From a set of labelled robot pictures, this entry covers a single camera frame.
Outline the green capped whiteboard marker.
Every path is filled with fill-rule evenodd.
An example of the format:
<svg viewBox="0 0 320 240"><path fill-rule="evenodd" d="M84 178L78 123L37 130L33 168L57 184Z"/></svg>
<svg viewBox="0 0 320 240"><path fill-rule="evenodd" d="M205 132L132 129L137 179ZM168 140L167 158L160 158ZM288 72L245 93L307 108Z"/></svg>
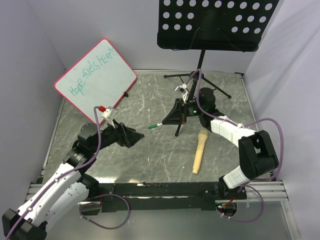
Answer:
<svg viewBox="0 0 320 240"><path fill-rule="evenodd" d="M162 123L156 123L156 124L148 126L147 128L148 128L148 130L150 130L150 129L154 129L154 128L160 127L162 125L163 125Z"/></svg>

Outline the pink framed whiteboard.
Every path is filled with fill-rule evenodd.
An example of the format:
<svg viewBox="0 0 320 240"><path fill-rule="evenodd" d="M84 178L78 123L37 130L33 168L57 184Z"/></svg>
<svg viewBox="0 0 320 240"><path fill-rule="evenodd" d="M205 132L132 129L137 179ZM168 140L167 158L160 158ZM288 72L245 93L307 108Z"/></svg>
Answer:
<svg viewBox="0 0 320 240"><path fill-rule="evenodd" d="M136 79L137 74L103 38L54 83L54 88L96 123L94 107L115 107Z"/></svg>

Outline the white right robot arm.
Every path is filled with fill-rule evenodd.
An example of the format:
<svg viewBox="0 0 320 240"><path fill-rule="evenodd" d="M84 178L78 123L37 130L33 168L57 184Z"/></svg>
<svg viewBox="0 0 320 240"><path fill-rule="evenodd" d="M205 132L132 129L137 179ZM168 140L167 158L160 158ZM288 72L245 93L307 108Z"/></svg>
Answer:
<svg viewBox="0 0 320 240"><path fill-rule="evenodd" d="M280 162L268 132L245 128L230 120L216 108L216 97L211 88L203 87L198 97L188 101L185 84L177 90L182 92L175 99L173 108L162 120L162 125L183 125L188 117L198 117L205 132L217 134L238 148L239 165L218 180L218 193L223 199L230 199L236 189L257 177L275 170Z"/></svg>

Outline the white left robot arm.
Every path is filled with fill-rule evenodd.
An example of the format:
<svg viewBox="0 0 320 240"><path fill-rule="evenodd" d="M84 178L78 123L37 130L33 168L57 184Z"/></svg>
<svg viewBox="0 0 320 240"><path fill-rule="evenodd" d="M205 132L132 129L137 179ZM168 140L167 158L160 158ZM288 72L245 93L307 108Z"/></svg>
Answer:
<svg viewBox="0 0 320 240"><path fill-rule="evenodd" d="M99 195L99 182L86 171L96 161L98 152L114 143L131 148L144 138L135 129L115 122L104 130L94 123L82 126L72 149L51 178L17 210L2 215L7 240L44 240L53 226L84 200Z"/></svg>

